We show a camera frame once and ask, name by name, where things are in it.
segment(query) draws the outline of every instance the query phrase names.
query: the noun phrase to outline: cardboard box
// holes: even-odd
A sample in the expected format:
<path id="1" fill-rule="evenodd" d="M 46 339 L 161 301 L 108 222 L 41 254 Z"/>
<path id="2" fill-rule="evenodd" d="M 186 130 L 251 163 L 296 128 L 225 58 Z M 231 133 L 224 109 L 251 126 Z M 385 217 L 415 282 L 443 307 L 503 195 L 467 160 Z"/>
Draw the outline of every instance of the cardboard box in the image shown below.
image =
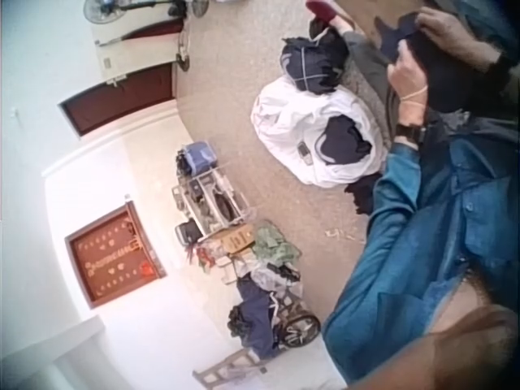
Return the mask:
<path id="1" fill-rule="evenodd" d="M 249 223 L 231 227 L 224 232 L 217 233 L 212 238 L 220 241 L 228 254 L 237 254 L 254 243 L 254 227 Z"/>

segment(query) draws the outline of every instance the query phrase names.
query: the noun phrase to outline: person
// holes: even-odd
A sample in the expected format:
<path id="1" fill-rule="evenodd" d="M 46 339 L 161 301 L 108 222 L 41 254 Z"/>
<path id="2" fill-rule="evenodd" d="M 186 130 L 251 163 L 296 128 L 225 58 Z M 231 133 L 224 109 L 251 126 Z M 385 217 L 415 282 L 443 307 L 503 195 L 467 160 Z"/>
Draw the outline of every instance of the person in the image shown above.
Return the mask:
<path id="1" fill-rule="evenodd" d="M 352 20 L 320 0 L 306 5 L 343 36 L 394 134 L 366 248 L 323 328 L 333 362 L 359 390 L 505 388 L 518 375 L 516 69 L 455 16 L 422 8 L 418 27 L 481 72 L 500 103 L 466 107 L 470 118 L 450 132 L 427 107 L 427 75 L 406 41 L 388 63 Z M 483 306 L 436 331 L 467 280 Z"/>

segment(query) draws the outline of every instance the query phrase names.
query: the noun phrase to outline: blue shirt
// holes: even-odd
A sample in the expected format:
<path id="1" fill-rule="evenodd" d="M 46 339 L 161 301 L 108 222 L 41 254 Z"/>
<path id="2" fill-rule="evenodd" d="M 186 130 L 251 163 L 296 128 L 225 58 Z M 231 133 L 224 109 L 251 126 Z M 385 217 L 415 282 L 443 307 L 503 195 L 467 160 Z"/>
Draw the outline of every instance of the blue shirt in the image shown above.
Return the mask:
<path id="1" fill-rule="evenodd" d="M 423 336 L 468 267 L 518 312 L 518 202 L 517 140 L 453 136 L 421 157 L 392 147 L 365 251 L 323 329 L 348 384 Z"/>

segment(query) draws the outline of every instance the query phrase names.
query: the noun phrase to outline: white bag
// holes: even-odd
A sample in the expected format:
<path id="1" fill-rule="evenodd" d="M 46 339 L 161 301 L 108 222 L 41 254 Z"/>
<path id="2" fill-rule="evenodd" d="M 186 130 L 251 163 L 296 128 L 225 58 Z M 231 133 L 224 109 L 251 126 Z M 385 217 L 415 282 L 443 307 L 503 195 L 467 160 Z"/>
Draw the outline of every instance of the white bag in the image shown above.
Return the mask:
<path id="1" fill-rule="evenodd" d="M 352 119 L 372 149 L 360 162 L 327 165 L 316 154 L 314 145 L 325 131 L 328 120 L 346 115 Z M 344 87 L 334 93 L 315 95 L 299 91 L 287 76 L 270 83 L 257 97 L 251 122 L 267 149 L 305 184 L 331 188 L 352 184 L 363 176 L 376 173 L 386 158 L 383 137 L 366 104 Z M 313 164 L 307 165 L 298 153 L 305 142 Z"/>

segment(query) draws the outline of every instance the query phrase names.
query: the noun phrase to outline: beige tile floor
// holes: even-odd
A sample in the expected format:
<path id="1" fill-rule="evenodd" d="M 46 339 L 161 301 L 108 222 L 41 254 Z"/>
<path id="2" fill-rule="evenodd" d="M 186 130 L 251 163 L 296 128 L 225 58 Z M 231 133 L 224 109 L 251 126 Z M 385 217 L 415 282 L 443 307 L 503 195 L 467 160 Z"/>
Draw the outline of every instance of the beige tile floor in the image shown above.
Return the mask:
<path id="1" fill-rule="evenodd" d="M 195 140 L 207 140 L 258 214 L 273 221 L 303 253 L 305 299 L 325 319 L 363 250 L 366 216 L 343 188 L 300 183 L 258 140 L 249 121 L 261 88 L 281 75 L 283 37 L 306 36 L 304 0 L 211 2 L 189 25 L 191 68 L 179 70 L 180 116 Z M 382 118 L 374 92 L 348 66 L 345 84 Z"/>

